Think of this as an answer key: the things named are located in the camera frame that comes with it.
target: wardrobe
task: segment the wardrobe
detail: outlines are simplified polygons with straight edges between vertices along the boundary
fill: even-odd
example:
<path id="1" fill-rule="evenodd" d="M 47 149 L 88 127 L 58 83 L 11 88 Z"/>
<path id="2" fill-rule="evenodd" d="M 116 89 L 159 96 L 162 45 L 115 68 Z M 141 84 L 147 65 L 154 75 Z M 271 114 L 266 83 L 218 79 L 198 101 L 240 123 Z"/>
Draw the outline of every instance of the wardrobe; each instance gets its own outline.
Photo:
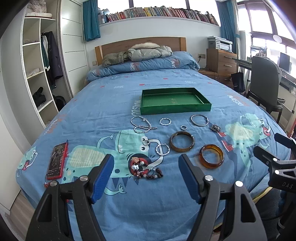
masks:
<path id="1" fill-rule="evenodd" d="M 30 145 L 59 112 L 54 96 L 70 101 L 84 87 L 89 71 L 83 37 L 82 0 L 45 1 L 52 18 L 26 17 L 25 7 L 2 37 L 5 91 L 13 115 Z M 62 68 L 63 76 L 55 80 L 56 88 L 50 86 L 44 53 L 42 55 L 42 35 L 48 32 L 54 35 Z M 34 102 L 34 93 L 41 90 L 40 87 L 46 99 L 42 105 Z"/>

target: power outlet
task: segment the power outlet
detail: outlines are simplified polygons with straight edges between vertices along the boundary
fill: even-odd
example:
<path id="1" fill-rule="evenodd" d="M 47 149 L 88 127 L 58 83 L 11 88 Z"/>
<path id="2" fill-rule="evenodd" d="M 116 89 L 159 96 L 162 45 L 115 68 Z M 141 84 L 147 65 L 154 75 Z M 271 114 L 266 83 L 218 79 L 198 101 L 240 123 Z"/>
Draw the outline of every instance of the power outlet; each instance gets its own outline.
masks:
<path id="1" fill-rule="evenodd" d="M 197 57 L 199 58 L 201 56 L 201 58 L 205 58 L 205 54 L 201 54 L 201 53 L 199 53 L 198 55 L 197 55 Z"/>

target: cartoon dinosaur print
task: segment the cartoon dinosaur print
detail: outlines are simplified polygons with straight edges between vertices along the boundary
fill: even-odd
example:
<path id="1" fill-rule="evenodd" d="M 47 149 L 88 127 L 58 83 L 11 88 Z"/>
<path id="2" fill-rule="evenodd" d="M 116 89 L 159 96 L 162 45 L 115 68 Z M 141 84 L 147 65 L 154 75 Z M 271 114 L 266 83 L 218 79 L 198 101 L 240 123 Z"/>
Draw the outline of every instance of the cartoon dinosaur print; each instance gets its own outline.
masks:
<path id="1" fill-rule="evenodd" d="M 120 131 L 116 136 L 115 150 L 101 147 L 101 143 L 107 138 L 113 139 L 114 134 L 102 137 L 96 147 L 76 146 L 69 154 L 62 183 L 71 182 L 81 175 L 88 174 L 93 167 L 100 165 L 106 154 L 111 154 L 114 157 L 114 168 L 110 177 L 114 186 L 118 186 L 118 188 L 115 191 L 105 188 L 104 192 L 107 195 L 125 194 L 124 187 L 118 182 L 122 178 L 124 185 L 126 185 L 128 178 L 133 176 L 134 171 L 131 169 L 133 157 L 138 157 L 148 165 L 143 167 L 143 171 L 147 173 L 150 171 L 149 168 L 154 168 L 163 161 L 163 156 L 160 156 L 154 162 L 150 160 L 148 157 L 149 146 L 143 144 L 144 140 L 148 140 L 144 134 L 135 133 L 134 130 Z M 160 144 L 157 139 L 150 139 L 149 141 Z"/>
<path id="2" fill-rule="evenodd" d="M 27 168 L 33 164 L 37 155 L 38 155 L 38 152 L 36 152 L 36 147 L 31 148 L 25 155 L 23 155 L 22 160 L 20 161 L 20 164 L 16 170 L 17 177 L 20 176 L 22 171 L 27 170 Z"/>
<path id="3" fill-rule="evenodd" d="M 240 121 L 225 126 L 225 132 L 218 132 L 216 136 L 227 150 L 228 157 L 234 162 L 234 177 L 237 176 L 237 158 L 234 152 L 239 149 L 239 155 L 244 162 L 245 169 L 241 174 L 244 178 L 247 176 L 251 167 L 249 152 L 252 153 L 252 147 L 258 143 L 264 149 L 270 145 L 264 145 L 261 140 L 271 136 L 271 128 L 264 123 L 264 119 L 259 119 L 255 114 L 245 114 L 240 116 Z M 233 144 L 229 144 L 225 137 L 231 137 Z"/>

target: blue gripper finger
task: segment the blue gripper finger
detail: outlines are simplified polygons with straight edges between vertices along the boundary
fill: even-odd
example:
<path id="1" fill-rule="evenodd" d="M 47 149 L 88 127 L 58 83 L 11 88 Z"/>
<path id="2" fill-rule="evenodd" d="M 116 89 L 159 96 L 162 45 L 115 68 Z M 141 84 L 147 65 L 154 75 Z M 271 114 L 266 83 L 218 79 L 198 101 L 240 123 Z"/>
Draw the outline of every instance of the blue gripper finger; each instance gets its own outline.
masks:
<path id="1" fill-rule="evenodd" d="M 201 199 L 198 182 L 182 155 L 179 157 L 178 165 L 191 198 L 198 203 Z"/>
<path id="2" fill-rule="evenodd" d="M 93 181 L 92 187 L 91 201 L 93 204 L 103 195 L 104 189 L 114 168 L 114 157 L 107 154 L 99 167 L 100 171 L 96 179 Z"/>

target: computer monitor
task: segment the computer monitor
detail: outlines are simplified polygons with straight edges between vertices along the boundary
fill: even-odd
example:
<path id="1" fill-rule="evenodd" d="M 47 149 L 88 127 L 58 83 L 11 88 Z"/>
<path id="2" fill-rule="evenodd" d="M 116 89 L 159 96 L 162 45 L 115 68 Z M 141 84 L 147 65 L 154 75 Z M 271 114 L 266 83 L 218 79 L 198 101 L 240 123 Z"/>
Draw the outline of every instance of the computer monitor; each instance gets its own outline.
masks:
<path id="1" fill-rule="evenodd" d="M 281 69 L 284 69 L 287 72 L 289 72 L 289 68 L 290 68 L 290 56 L 289 55 L 281 53 L 281 56 L 279 58 L 279 67 Z"/>

